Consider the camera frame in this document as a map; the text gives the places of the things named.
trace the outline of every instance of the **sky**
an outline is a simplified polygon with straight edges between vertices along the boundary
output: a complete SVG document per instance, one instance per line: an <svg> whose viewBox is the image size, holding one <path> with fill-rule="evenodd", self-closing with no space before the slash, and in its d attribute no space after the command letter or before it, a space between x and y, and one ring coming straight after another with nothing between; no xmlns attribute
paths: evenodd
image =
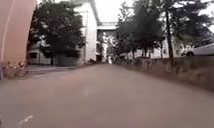
<svg viewBox="0 0 214 128"><path fill-rule="evenodd" d="M126 1L128 5L132 5L133 3L133 0L95 0L95 1L101 22L117 22L117 16L119 14L119 8L121 3L124 1ZM211 5L206 10L201 11L201 13L214 16L214 5ZM210 30L214 32L214 25L210 27Z"/></svg>

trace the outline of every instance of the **tree trunk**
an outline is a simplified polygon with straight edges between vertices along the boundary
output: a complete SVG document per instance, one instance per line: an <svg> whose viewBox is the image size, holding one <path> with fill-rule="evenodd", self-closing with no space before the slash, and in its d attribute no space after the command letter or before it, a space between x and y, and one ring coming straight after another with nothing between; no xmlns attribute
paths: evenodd
<svg viewBox="0 0 214 128"><path fill-rule="evenodd" d="M53 58L53 56L51 57L51 65L54 65L54 58Z"/></svg>
<svg viewBox="0 0 214 128"><path fill-rule="evenodd" d="M170 64L173 67L173 65L174 65L174 57L173 57L173 48L172 48L172 41L171 41L171 32L170 32L168 7L166 7L166 9L165 9L165 13L166 13L166 29L167 29L169 59L170 59Z"/></svg>
<svg viewBox="0 0 214 128"><path fill-rule="evenodd" d="M143 58L144 57L144 49L142 49L142 54L141 54L141 57Z"/></svg>
<svg viewBox="0 0 214 128"><path fill-rule="evenodd" d="M161 58L163 58L163 42L160 42Z"/></svg>
<svg viewBox="0 0 214 128"><path fill-rule="evenodd" d="M147 57L147 48L144 48L145 57Z"/></svg>
<svg viewBox="0 0 214 128"><path fill-rule="evenodd" d="M148 50L148 57L151 58L151 51L150 51L150 49Z"/></svg>
<svg viewBox="0 0 214 128"><path fill-rule="evenodd" d="M135 55L134 55L134 53L135 53L135 52L134 52L134 51L132 51L132 54L133 54L133 59L135 59Z"/></svg>

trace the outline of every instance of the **road marking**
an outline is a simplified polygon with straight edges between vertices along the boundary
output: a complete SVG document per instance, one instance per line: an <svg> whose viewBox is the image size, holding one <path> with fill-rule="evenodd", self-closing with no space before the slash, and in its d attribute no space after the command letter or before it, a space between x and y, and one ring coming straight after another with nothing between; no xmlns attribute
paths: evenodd
<svg viewBox="0 0 214 128"><path fill-rule="evenodd" d="M33 76L34 78L38 78L38 77L43 77L43 76L45 76L46 74L41 74L41 75L35 75L35 76Z"/></svg>
<svg viewBox="0 0 214 128"><path fill-rule="evenodd" d="M29 120L31 120L33 118L33 116L28 116L26 117L25 119L21 120L19 123L18 123L18 128L20 128L23 124L27 123Z"/></svg>

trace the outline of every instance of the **sidewalk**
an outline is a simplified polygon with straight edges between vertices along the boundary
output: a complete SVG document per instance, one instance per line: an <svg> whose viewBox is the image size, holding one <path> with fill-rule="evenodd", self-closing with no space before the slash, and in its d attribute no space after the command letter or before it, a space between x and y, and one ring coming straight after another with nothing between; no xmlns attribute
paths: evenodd
<svg viewBox="0 0 214 128"><path fill-rule="evenodd" d="M50 72L60 72L75 69L76 67L56 67L47 65L29 65L28 67L29 75L39 75Z"/></svg>

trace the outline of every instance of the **building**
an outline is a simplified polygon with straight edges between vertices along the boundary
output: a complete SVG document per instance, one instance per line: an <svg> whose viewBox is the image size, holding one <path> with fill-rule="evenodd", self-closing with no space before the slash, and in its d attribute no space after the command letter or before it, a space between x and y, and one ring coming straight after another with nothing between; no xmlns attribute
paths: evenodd
<svg viewBox="0 0 214 128"><path fill-rule="evenodd" d="M70 0L76 4L75 11L82 16L82 33L86 38L86 46L81 49L80 61L86 62L90 59L96 60L97 26L99 23L95 0ZM39 43L32 46L28 51L28 61L31 64L51 64L51 59L46 58L39 50Z"/></svg>
<svg viewBox="0 0 214 128"><path fill-rule="evenodd" d="M96 56L98 61L107 61L109 53L108 47L113 45L115 39L115 30L116 30L117 22L100 22L97 28L98 39L97 39L97 47L101 49L97 49Z"/></svg>

